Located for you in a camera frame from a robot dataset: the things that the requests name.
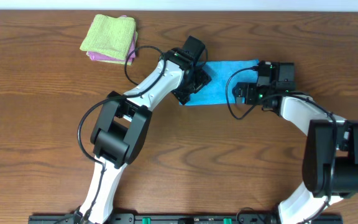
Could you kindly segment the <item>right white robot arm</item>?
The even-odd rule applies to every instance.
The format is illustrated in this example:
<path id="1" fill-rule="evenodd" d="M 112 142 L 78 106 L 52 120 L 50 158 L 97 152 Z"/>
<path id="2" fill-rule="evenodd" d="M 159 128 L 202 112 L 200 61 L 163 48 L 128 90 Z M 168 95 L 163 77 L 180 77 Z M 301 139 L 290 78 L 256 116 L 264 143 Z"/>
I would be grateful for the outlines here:
<path id="1" fill-rule="evenodd" d="M 225 90 L 236 103 L 275 113 L 306 135 L 300 186 L 261 223 L 336 223 L 324 215 L 335 203 L 358 193 L 358 121 L 348 120 L 296 90 L 293 63 L 261 61 L 250 68 L 256 82 Z"/>

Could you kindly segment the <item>blue cloth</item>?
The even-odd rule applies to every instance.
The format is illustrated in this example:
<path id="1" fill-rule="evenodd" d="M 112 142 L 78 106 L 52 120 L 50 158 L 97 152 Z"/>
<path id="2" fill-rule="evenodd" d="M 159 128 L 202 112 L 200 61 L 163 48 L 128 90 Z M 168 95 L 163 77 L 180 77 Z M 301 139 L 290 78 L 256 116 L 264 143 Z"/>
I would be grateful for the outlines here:
<path id="1" fill-rule="evenodd" d="M 226 104 L 226 83 L 229 77 L 236 71 L 243 68 L 256 66 L 259 60 L 247 61 L 210 61 L 203 67 L 203 70 L 211 77 L 211 81 L 202 89 L 190 95 L 190 100 L 185 106 L 220 105 Z M 227 94 L 230 104 L 235 103 L 232 89 L 239 82 L 255 83 L 258 74 L 256 71 L 247 70 L 238 73 L 229 83 Z"/>

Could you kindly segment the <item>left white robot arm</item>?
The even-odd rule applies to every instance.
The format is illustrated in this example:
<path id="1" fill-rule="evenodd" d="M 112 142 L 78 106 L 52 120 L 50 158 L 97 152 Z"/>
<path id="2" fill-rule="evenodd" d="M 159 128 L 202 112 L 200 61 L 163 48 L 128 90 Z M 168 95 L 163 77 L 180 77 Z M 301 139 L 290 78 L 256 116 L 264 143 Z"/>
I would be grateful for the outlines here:
<path id="1" fill-rule="evenodd" d="M 153 110 L 169 93 L 184 105 L 211 81 L 199 63 L 206 53 L 205 44 L 189 36 L 182 47 L 161 53 L 155 70 L 135 88 L 123 94 L 112 91 L 89 109 L 101 109 L 90 136 L 93 153 L 87 155 L 95 166 L 74 223 L 105 223 L 110 218 L 119 181 L 143 148 Z"/>

